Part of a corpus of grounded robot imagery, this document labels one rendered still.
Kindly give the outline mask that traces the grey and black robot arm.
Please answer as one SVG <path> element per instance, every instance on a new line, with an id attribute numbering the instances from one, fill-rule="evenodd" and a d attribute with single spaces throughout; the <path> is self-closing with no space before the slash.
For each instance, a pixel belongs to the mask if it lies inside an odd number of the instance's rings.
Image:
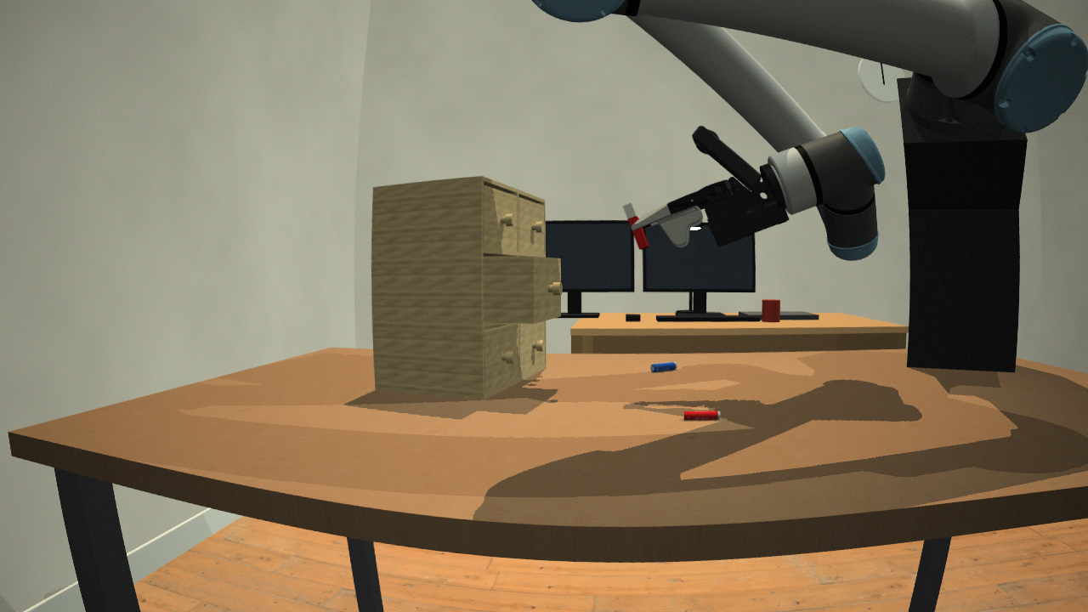
<path id="1" fill-rule="evenodd" d="M 1023 0 L 532 1 L 566 22 L 614 13 L 648 32 L 772 145 L 786 212 L 818 206 L 830 250 L 848 261 L 877 247 L 881 152 L 865 128 L 827 136 L 724 28 L 908 70 L 908 114 L 949 136 L 1049 127 L 1088 70 L 1083 39 Z"/>

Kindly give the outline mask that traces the red and white eraser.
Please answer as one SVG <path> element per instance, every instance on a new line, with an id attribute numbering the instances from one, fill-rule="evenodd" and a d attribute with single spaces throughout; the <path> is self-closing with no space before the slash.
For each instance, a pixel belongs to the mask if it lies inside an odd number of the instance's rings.
<path id="1" fill-rule="evenodd" d="M 628 221 L 629 221 L 630 227 L 633 227 L 636 223 L 636 221 L 638 221 L 636 207 L 633 206 L 633 204 L 626 204 L 623 206 L 623 212 L 628 217 Z M 632 229 L 631 229 L 631 231 L 632 231 Z M 645 236 L 645 234 L 643 232 L 643 228 L 636 229 L 636 231 L 632 231 L 632 232 L 634 234 L 634 237 L 636 237 L 636 246 L 638 246 L 638 248 L 644 249 L 644 248 L 648 248 L 650 247 L 648 238 L 646 238 L 646 236 Z"/>

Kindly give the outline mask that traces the brown wooden chest of drawers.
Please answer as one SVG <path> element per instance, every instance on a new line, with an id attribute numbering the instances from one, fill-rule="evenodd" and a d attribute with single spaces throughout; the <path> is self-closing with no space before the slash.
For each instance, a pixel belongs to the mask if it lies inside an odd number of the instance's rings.
<path id="1" fill-rule="evenodd" d="M 517 250 L 484 249 L 485 185 L 517 196 Z M 544 206 L 544 254 L 519 250 L 519 197 Z M 547 256 L 547 201 L 490 178 L 373 187 L 371 309 L 376 390 L 485 400 L 483 252 Z M 507 255 L 509 254 L 509 255 Z"/>

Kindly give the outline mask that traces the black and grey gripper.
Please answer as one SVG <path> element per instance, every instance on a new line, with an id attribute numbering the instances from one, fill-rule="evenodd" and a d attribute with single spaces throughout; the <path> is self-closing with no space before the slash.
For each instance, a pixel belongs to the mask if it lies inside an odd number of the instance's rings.
<path id="1" fill-rule="evenodd" d="M 724 179 L 643 215 L 631 230 L 636 231 L 642 227 L 645 230 L 659 224 L 675 247 L 687 247 L 690 230 L 702 224 L 702 209 L 705 209 L 705 213 L 710 215 L 707 216 L 710 233 L 714 233 L 712 235 L 717 241 L 717 246 L 724 247 L 731 241 L 745 238 L 781 222 L 784 224 L 789 220 L 786 215 L 784 191 L 780 187 L 772 166 L 762 164 L 759 172 L 764 182 L 756 183 L 756 187 L 751 191 L 735 178 Z M 768 198 L 761 198 L 761 193 L 765 193 Z"/>

